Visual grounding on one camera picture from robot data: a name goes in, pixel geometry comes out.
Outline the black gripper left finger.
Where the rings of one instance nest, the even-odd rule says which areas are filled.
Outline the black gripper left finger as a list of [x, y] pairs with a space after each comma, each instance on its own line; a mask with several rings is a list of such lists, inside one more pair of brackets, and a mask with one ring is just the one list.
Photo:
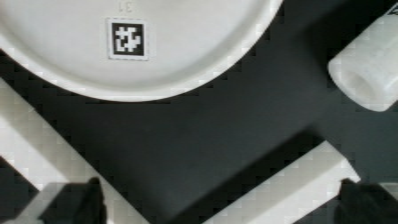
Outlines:
[[106, 205], [94, 177], [85, 183], [69, 183], [39, 215], [42, 224], [106, 224]]

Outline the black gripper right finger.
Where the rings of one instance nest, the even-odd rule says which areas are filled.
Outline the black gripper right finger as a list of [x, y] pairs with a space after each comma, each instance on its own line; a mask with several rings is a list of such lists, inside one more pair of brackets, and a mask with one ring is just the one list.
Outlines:
[[398, 224], [398, 183], [341, 181], [334, 224]]

